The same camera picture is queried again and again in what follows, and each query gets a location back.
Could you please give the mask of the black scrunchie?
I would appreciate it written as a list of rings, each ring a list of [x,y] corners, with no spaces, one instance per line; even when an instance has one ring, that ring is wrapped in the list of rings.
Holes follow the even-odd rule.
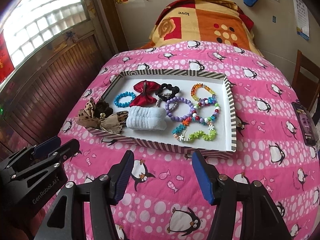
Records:
[[[178,86],[163,83],[160,85],[159,89],[156,90],[155,95],[162,101],[167,102],[168,100],[173,99],[179,92],[180,88]]]

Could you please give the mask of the wall calendar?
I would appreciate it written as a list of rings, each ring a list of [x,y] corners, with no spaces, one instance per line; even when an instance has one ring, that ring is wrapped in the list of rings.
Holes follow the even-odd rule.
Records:
[[[297,34],[305,40],[310,39],[309,15],[307,6],[302,0],[293,0]]]

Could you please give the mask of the orange yellow folded blanket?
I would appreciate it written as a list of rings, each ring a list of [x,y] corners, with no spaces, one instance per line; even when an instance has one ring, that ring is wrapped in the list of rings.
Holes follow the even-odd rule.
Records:
[[[160,13],[142,49],[183,41],[232,45],[261,56],[254,44],[254,22],[233,1],[178,0]]]

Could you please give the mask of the light blue fluffy scrunchie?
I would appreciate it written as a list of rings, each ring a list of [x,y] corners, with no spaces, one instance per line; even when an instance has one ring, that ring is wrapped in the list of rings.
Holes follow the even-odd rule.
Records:
[[[129,109],[126,126],[138,131],[164,131],[166,110],[159,107],[133,106]]]

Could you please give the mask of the window with glass blocks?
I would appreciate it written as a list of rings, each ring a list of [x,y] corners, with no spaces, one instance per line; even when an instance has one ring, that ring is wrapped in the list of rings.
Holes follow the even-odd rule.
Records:
[[[86,19],[81,0],[21,0],[4,23],[4,39],[13,66]]]

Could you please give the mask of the wooden chair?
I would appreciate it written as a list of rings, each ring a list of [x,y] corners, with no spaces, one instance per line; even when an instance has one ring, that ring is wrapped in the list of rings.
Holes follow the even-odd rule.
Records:
[[[313,78],[306,76],[301,69],[306,70]],[[296,67],[292,80],[292,88],[300,103],[311,111],[319,95],[319,66],[313,63],[300,50],[297,50]]]

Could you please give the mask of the black purple phone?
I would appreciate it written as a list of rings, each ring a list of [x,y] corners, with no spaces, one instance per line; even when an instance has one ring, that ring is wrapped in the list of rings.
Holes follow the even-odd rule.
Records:
[[[308,116],[307,110],[298,102],[292,102],[291,104],[299,122],[304,143],[306,144],[306,146],[315,146],[316,138],[312,129],[312,120]]]

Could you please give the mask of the striped white jewelry tray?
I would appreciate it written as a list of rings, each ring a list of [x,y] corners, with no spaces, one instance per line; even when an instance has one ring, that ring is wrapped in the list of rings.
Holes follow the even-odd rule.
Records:
[[[229,81],[225,74],[195,70],[149,69],[121,72],[102,99],[115,112],[129,111],[139,94],[133,87],[140,81],[178,86],[180,92],[163,108],[167,116],[164,131],[138,131],[124,127],[121,134],[95,128],[89,133],[161,151],[228,159],[236,151],[236,114]]]

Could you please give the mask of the leopard print bow hair clip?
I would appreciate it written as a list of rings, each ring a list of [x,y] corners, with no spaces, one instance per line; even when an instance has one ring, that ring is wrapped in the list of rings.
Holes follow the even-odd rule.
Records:
[[[126,127],[128,111],[115,112],[107,102],[100,99],[95,102],[90,98],[83,109],[78,112],[76,123],[85,128],[95,128],[101,131],[121,134]]]

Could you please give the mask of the red satin bow clip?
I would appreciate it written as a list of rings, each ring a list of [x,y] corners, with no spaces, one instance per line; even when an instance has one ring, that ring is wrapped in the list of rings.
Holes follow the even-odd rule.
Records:
[[[155,104],[157,99],[152,96],[153,93],[157,92],[161,87],[160,84],[154,81],[143,80],[135,84],[133,89],[139,94],[130,103],[130,107],[133,106],[149,106]]]

